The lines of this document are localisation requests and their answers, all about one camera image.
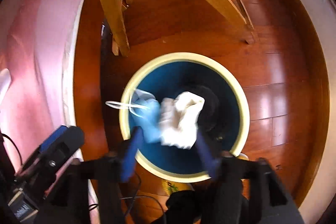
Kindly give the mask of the right yellow knitted slipper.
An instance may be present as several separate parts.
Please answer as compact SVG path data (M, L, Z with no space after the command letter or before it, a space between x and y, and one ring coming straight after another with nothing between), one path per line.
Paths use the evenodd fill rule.
M169 180L162 180L162 188L168 196L183 190L194 190L190 183L173 182Z

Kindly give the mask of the blue face mask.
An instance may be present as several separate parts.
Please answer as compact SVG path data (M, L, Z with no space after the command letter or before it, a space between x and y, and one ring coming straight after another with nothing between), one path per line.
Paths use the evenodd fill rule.
M147 143L157 143L161 138L159 119L160 103L155 96L140 89L134 89L128 102L106 101L105 104L118 110L128 110L134 125L142 128Z

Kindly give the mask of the beige paper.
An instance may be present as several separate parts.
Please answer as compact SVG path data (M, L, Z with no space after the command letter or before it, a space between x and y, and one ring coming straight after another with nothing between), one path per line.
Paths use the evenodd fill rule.
M196 142L198 117L205 99L191 92L183 92L177 98L164 98L161 102L161 145L190 149Z

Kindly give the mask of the blue trash bin cream rim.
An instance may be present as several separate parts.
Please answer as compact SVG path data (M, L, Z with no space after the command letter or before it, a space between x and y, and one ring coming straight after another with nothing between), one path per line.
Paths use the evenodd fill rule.
M129 80L118 107L122 137L137 126L145 135L136 160L165 180L209 179L221 152L238 156L248 137L249 106L239 82L196 53L149 61Z

